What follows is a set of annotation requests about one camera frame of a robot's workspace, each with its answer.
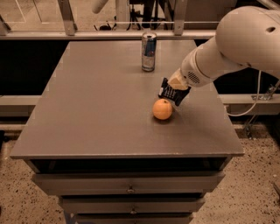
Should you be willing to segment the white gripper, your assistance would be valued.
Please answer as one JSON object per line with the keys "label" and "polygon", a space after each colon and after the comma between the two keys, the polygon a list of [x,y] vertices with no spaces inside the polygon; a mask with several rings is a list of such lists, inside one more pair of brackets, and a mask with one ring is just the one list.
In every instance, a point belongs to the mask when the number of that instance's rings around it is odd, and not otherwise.
{"label": "white gripper", "polygon": [[196,62],[198,49],[192,50],[184,58],[180,71],[176,71],[168,80],[168,85],[176,90],[187,90],[191,88],[201,88],[212,82],[199,69]]}

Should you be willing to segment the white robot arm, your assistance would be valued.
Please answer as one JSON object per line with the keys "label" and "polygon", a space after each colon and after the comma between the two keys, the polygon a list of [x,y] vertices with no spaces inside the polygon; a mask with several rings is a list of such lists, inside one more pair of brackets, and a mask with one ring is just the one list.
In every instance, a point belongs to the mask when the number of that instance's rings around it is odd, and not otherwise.
{"label": "white robot arm", "polygon": [[178,90],[199,88],[251,67],[280,78],[280,11],[255,6],[231,10],[215,35],[184,58],[168,79]]}

